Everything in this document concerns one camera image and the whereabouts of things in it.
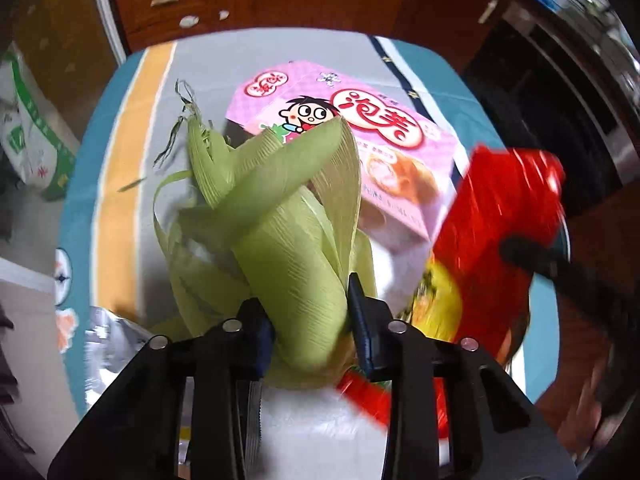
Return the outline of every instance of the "green and white bag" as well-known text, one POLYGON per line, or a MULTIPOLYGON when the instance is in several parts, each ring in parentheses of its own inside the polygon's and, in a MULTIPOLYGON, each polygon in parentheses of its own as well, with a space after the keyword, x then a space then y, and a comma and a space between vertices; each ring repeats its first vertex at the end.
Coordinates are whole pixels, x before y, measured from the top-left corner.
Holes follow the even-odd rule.
POLYGON ((65 195, 78 140, 12 46, 0 63, 0 145, 20 179, 46 200, 65 195))

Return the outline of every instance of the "green corn husk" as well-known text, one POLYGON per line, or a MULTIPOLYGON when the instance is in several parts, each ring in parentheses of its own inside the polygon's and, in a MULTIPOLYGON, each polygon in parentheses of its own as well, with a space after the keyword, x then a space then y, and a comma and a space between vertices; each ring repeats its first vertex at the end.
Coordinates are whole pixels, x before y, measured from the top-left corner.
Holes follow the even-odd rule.
POLYGON ((181 209, 167 233, 154 213, 181 318, 158 328, 201 335, 257 296, 276 331, 266 381, 298 388, 337 381, 353 362, 349 273, 376 295, 370 242, 356 228, 360 167, 348 124, 335 118, 287 144, 267 128, 233 149, 204 124, 185 88, 186 113, 157 161, 184 122, 191 170, 165 179, 156 197, 164 186, 193 178, 205 204, 181 209), (193 254, 189 240, 204 246, 210 261, 193 254))

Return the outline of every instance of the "tablecloth pattern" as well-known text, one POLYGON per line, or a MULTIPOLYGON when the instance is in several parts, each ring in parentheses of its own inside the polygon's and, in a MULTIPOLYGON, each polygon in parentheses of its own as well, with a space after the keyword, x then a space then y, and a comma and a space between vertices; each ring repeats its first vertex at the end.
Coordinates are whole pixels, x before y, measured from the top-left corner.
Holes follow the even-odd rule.
MULTIPOLYGON (((204 118, 229 132, 234 125, 225 121, 225 111, 236 87, 261 69, 289 60, 309 60, 348 74, 454 132, 460 140, 454 183, 465 173, 476 144, 503 147, 481 105, 453 69, 437 54, 402 41, 330 30, 249 29, 160 44, 133 54, 113 75, 92 115, 60 227, 71 286, 58 309, 77 320, 64 359, 80 415, 86 411, 84 331, 89 307, 101 306, 147 325, 177 315, 151 214, 158 183, 188 167, 182 137, 161 170, 153 168, 182 109, 175 81, 187 80, 204 118), (127 192, 118 191, 138 181, 127 192)), ((159 201, 161 221, 189 192, 184 184, 159 201)), ((421 270, 413 273, 417 276, 421 270)), ((405 279, 411 283, 412 275, 405 279)), ((398 288, 397 280, 390 283, 387 278, 385 283, 383 276, 378 281, 382 288, 398 288)), ((513 377, 529 399, 536 400, 555 377, 559 346, 555 291, 542 279, 534 280, 530 309, 530 329, 514 360, 513 377)))

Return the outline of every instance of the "metal surface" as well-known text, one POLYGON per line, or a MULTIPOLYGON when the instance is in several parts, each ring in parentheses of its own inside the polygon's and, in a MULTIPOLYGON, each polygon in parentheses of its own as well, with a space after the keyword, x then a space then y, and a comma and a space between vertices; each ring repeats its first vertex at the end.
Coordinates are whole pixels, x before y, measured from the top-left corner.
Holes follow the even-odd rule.
POLYGON ((251 381, 246 401, 246 433, 242 436, 244 466, 248 475, 251 474, 253 466, 258 462, 260 444, 262 443, 261 400, 262 382, 251 381))
POLYGON ((157 335, 149 341, 149 348, 160 350, 169 344, 169 340, 163 335, 157 335))
POLYGON ((227 319, 222 324, 222 330, 225 332, 240 332, 242 330, 242 322, 239 319, 227 319))
POLYGON ((478 341, 476 341, 472 337, 463 337, 460 340, 460 346, 462 346, 462 348, 467 352, 475 352, 476 350, 478 350, 478 348, 480 348, 478 341))
POLYGON ((390 332, 395 334, 403 334, 406 332, 406 323, 404 321, 400 321, 399 319, 393 320, 391 323, 387 325, 390 332))
POLYGON ((84 343, 84 398, 88 409, 151 336, 141 326, 104 308, 90 308, 84 343))
POLYGON ((613 163, 616 167, 620 182, 622 182, 622 184, 628 184, 629 182, 632 182, 633 180, 638 178, 640 176, 640 156, 638 156, 638 152, 636 152, 636 148, 631 141, 629 132, 623 126, 623 123, 616 111, 616 107, 612 105, 609 97, 605 94, 600 85, 597 84, 591 73, 584 68, 583 64, 578 60, 577 56, 572 52, 572 50, 569 49, 560 38, 553 34, 552 31, 549 31, 548 28, 545 27, 545 23, 537 20, 531 13, 527 12, 516 3, 512 3, 510 5, 509 9, 504 15, 504 19, 513 28, 515 28, 538 51, 540 56, 542 56, 553 67, 556 73, 568 86, 570 91, 578 99, 585 113, 588 115, 590 120, 593 122, 594 127, 600 134, 600 137, 602 138, 607 151, 609 152, 609 156, 613 160, 613 163), (571 58, 571 60, 584 73, 584 75, 587 76, 589 82, 591 83, 591 85, 593 85, 594 89, 596 90, 604 104, 606 104, 610 113, 616 120, 617 127, 613 131, 603 131, 600 123, 594 116, 593 111, 580 94, 580 91, 574 86, 568 75, 565 74, 564 71, 558 66, 558 64, 553 59, 551 59, 549 54, 546 53, 546 51, 530 37, 530 33, 534 30, 536 25, 542 28, 562 48, 562 50, 569 56, 569 58, 571 58))

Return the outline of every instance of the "food image on box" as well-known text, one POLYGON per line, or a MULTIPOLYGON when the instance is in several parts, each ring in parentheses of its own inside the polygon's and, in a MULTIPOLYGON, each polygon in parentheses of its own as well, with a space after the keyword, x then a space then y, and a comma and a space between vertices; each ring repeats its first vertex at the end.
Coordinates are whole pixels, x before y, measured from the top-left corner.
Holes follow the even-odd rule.
POLYGON ((338 115, 355 136, 362 197, 374 206, 362 208, 361 227, 380 234, 391 250, 430 240, 452 195, 458 141, 415 110, 349 76, 293 61, 238 87, 226 118, 254 135, 270 127, 286 143, 338 115))

